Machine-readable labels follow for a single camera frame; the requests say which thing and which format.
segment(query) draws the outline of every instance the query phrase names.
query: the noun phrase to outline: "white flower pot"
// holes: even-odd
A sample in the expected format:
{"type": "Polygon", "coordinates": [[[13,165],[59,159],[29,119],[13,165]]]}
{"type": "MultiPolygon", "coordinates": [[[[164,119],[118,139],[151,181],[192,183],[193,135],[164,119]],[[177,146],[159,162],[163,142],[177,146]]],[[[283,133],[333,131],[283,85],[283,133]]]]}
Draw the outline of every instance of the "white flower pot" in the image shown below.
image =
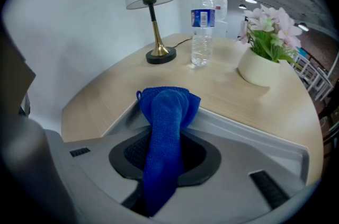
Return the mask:
{"type": "Polygon", "coordinates": [[[278,81],[280,63],[258,56],[248,48],[239,62],[238,70],[249,83],[270,87],[278,81]]]}

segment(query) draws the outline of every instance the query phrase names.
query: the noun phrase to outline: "blue cloth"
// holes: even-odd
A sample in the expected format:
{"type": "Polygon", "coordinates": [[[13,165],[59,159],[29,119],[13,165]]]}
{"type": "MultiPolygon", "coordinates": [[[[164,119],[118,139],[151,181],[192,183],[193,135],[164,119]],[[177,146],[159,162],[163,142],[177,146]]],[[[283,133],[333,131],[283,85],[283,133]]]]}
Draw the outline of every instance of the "blue cloth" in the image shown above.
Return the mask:
{"type": "Polygon", "coordinates": [[[152,125],[142,181],[148,215],[153,216],[173,195],[184,173],[180,127],[198,111],[200,98],[180,87],[152,87],[137,92],[140,109],[152,125]]]}

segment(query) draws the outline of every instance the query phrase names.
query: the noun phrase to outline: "lamp cord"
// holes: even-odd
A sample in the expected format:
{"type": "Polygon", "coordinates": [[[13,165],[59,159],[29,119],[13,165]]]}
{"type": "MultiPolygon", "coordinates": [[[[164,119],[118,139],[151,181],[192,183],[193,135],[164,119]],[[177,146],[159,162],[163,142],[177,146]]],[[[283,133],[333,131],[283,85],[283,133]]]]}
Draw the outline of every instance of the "lamp cord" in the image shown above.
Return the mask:
{"type": "Polygon", "coordinates": [[[186,39],[186,40],[184,40],[184,41],[182,41],[182,42],[179,42],[179,43],[178,43],[176,46],[174,46],[173,48],[176,48],[176,47],[178,47],[180,44],[184,43],[185,41],[191,40],[191,39],[193,39],[193,37],[191,37],[191,38],[189,38],[189,39],[186,39]]]}

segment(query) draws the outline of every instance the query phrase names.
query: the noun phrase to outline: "wooden table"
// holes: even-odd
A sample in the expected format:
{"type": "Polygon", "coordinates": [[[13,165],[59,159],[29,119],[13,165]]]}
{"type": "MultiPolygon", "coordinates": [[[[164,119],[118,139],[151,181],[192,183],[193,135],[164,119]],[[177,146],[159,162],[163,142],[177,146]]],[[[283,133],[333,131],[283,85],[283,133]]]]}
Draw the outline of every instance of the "wooden table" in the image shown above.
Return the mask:
{"type": "MultiPolygon", "coordinates": [[[[173,47],[189,37],[173,34],[163,41],[173,47]]],[[[177,57],[162,65],[146,62],[150,44],[100,74],[65,106],[64,141],[101,137],[134,104],[138,90],[179,86],[201,97],[200,106],[209,111],[307,147],[307,184],[317,181],[323,166],[322,132],[312,100],[292,67],[282,61],[278,83],[259,87],[243,80],[237,70],[248,44],[213,39],[210,65],[196,67],[191,64],[191,43],[179,45],[177,57]]]]}

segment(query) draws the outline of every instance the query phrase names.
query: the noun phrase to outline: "brick wall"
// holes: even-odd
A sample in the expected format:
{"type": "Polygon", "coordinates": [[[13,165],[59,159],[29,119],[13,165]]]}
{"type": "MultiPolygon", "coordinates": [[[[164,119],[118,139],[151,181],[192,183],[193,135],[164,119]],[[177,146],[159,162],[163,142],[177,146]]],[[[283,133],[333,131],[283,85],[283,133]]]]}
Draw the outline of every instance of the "brick wall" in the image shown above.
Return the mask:
{"type": "MultiPolygon", "coordinates": [[[[298,38],[301,40],[301,46],[329,71],[339,51],[339,42],[314,29],[310,29],[308,32],[303,31],[298,38]]],[[[337,62],[329,80],[335,84],[338,78],[339,62],[337,62]]]]}

